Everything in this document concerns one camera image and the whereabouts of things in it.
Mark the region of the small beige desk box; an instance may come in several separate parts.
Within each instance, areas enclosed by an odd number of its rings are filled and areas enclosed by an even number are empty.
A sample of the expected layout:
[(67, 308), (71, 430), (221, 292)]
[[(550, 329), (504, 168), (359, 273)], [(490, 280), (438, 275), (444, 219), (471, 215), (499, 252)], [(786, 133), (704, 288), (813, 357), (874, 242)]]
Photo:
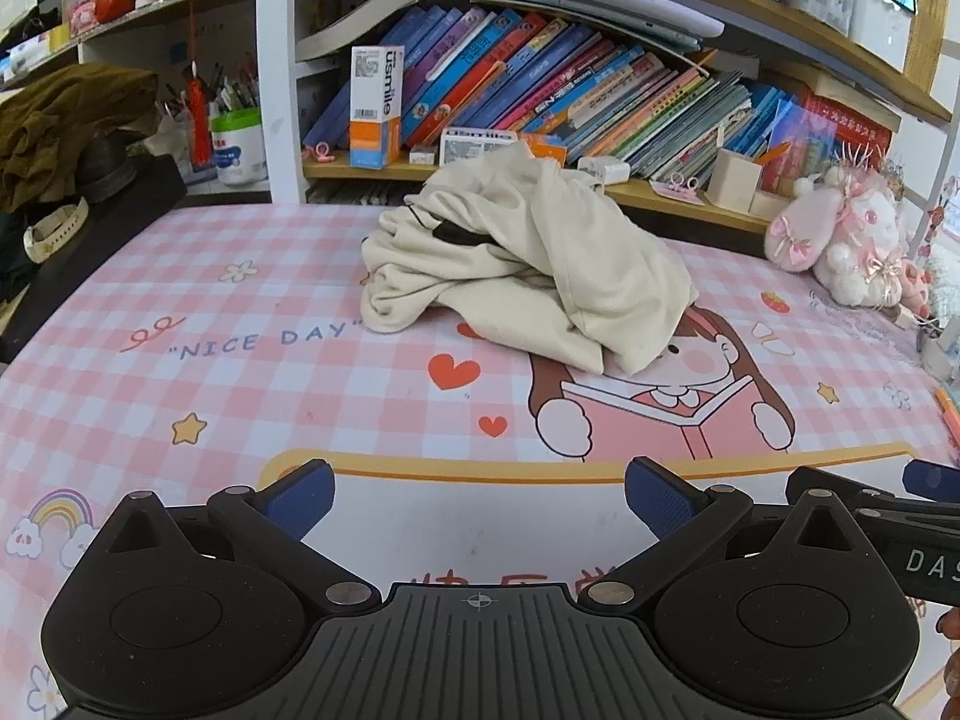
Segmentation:
[(729, 149), (720, 149), (706, 187), (706, 198), (719, 208), (747, 215), (761, 171), (763, 167), (754, 160)]

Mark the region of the pink checkered cartoon tablecloth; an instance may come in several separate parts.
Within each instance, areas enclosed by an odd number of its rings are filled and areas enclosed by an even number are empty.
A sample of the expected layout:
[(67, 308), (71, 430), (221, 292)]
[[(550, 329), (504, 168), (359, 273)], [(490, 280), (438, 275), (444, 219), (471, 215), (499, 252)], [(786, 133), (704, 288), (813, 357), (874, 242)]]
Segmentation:
[(50, 718), (39, 631), (122, 497), (200, 504), (309, 458), (337, 475), (309, 544), (379, 587), (563, 583), (651, 543), (623, 468), (649, 455), (763, 502), (799, 465), (898, 491), (913, 458), (955, 463), (913, 339), (818, 284), (695, 244), (693, 376), (628, 388), (483, 340), (436, 310), (363, 327), (371, 208), (192, 208), (127, 244), (2, 377), (2, 712)]

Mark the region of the flat white orange box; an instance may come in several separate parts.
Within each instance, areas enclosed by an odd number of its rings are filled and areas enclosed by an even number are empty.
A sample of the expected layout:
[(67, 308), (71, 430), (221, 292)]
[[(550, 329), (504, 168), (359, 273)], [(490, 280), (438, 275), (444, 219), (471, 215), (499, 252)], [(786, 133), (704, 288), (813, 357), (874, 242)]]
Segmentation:
[(535, 158), (551, 158), (565, 164), (568, 150), (562, 140), (553, 135), (540, 133), (517, 133), (512, 130), (491, 130), (491, 128), (448, 127), (444, 128), (439, 140), (439, 165), (471, 160), (501, 148), (508, 148), (516, 142), (523, 142)]

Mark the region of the cream white t-shirt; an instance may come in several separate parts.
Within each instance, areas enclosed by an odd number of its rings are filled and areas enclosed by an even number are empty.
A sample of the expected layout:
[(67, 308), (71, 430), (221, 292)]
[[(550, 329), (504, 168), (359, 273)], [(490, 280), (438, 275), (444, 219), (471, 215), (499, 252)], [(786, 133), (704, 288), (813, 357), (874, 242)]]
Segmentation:
[(698, 297), (672, 247), (523, 142), (441, 167), (382, 211), (361, 258), (373, 332), (444, 307), (485, 340), (592, 374), (646, 369)]

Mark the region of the wooden bookshelf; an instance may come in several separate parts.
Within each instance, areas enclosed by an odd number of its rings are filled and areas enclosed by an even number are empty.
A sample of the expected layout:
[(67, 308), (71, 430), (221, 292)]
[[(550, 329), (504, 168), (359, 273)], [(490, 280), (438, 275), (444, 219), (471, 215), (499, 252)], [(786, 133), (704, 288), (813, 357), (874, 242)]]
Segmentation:
[[(677, 0), (724, 21), (729, 31), (750, 32), (762, 43), (811, 60), (861, 91), (928, 122), (946, 134), (931, 192), (912, 193), (910, 200), (929, 215), (939, 199), (957, 143), (958, 107), (944, 107), (908, 76), (901, 75), (866, 49), (802, 11), (775, 0)], [(306, 167), (301, 162), (298, 82), (327, 70), (324, 62), (300, 62), (295, 44), (308, 21), (296, 15), (298, 0), (256, 0), (256, 48), (260, 70), (260, 105), (268, 166), (268, 192), (277, 205), (301, 205), (308, 176), (352, 177), (337, 161)]]

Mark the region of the white orange Usmile box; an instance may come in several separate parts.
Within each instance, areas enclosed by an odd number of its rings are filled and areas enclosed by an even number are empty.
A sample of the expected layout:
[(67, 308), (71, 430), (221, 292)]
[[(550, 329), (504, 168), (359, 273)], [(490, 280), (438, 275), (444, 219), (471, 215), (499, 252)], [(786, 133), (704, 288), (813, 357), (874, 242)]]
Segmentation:
[(398, 160), (405, 49), (355, 46), (350, 64), (350, 166), (379, 171)]

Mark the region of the row of colourful books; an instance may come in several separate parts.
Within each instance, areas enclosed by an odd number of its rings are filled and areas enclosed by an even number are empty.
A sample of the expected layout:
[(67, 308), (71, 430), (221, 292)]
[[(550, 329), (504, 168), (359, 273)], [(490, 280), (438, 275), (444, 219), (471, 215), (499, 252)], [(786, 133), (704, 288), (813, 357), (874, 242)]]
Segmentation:
[[(763, 167), (773, 192), (823, 169), (845, 146), (869, 164), (889, 127), (817, 98), (801, 82), (765, 85), (715, 62), (685, 62), (623, 29), (561, 13), (412, 7), (376, 46), (405, 49), (398, 160), (439, 164), (444, 128), (553, 135), (584, 156), (615, 156), (631, 177), (709, 184), (720, 149)], [(347, 153), (350, 78), (304, 137), (308, 160)]]

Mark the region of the olive brown garment pile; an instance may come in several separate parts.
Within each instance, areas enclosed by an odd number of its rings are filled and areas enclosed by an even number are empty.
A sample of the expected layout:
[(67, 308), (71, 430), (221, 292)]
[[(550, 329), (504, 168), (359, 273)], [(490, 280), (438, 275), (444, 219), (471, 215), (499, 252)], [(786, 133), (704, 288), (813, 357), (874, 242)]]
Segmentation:
[(155, 109), (154, 71), (85, 64), (60, 68), (2, 103), (2, 211), (64, 193), (98, 135)]

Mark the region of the white green pen tub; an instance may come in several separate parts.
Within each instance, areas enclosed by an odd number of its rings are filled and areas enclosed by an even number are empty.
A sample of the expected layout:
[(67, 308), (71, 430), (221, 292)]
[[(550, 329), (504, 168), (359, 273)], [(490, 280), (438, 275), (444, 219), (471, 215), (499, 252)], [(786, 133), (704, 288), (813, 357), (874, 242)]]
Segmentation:
[(258, 107), (217, 115), (210, 122), (210, 130), (218, 181), (236, 187), (267, 179), (262, 114)]

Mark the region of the white pink bunny plush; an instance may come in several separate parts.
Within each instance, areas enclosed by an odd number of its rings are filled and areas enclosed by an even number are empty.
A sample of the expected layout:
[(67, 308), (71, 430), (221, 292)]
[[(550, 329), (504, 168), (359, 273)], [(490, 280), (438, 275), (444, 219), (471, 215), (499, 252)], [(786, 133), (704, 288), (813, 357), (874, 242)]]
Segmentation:
[(763, 250), (781, 270), (812, 273), (843, 307), (931, 315), (932, 277), (908, 257), (892, 189), (872, 167), (835, 164), (799, 179), (768, 224)]

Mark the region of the white charger block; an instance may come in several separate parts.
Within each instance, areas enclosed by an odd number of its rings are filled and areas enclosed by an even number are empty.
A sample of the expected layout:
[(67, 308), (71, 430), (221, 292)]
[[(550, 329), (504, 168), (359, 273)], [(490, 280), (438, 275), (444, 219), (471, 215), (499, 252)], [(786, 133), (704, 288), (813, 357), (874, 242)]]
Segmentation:
[(578, 161), (578, 171), (601, 185), (624, 184), (631, 177), (630, 164), (615, 156), (584, 156)]

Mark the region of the white wristwatch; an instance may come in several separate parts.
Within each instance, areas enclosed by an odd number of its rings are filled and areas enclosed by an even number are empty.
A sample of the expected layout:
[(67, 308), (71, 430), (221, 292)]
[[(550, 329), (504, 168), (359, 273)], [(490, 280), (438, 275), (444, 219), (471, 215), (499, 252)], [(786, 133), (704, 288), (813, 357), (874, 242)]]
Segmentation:
[(67, 247), (82, 231), (89, 215), (85, 199), (60, 206), (41, 221), (26, 227), (23, 232), (23, 249), (28, 259), (43, 265), (52, 255)]

